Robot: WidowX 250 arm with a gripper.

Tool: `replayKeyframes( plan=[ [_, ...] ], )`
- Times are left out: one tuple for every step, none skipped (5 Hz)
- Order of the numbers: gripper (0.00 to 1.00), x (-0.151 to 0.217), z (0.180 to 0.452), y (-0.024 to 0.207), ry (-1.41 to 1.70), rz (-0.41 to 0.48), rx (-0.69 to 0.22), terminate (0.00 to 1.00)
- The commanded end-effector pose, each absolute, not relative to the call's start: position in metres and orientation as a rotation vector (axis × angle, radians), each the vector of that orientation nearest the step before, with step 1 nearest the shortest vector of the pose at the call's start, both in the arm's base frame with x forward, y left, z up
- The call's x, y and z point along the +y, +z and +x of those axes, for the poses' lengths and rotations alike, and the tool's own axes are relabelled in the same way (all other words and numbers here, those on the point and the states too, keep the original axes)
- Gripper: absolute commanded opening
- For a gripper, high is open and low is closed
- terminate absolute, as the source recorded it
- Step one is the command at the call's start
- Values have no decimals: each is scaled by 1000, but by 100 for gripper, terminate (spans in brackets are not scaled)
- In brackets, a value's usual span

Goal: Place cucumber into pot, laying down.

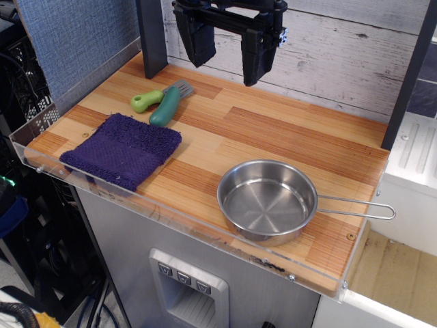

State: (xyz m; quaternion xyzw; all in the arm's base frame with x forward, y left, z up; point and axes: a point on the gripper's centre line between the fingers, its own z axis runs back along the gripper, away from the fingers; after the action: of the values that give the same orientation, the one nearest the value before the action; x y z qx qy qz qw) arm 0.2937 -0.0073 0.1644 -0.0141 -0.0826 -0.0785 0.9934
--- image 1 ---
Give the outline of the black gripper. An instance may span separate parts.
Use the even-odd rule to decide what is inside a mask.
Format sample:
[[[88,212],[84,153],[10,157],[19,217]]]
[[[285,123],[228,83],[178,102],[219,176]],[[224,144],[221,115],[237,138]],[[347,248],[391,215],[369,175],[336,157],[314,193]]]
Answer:
[[[186,54],[200,67],[216,54],[214,29],[242,36],[243,80],[255,85],[272,69],[277,47],[287,42],[285,1],[173,1]]]

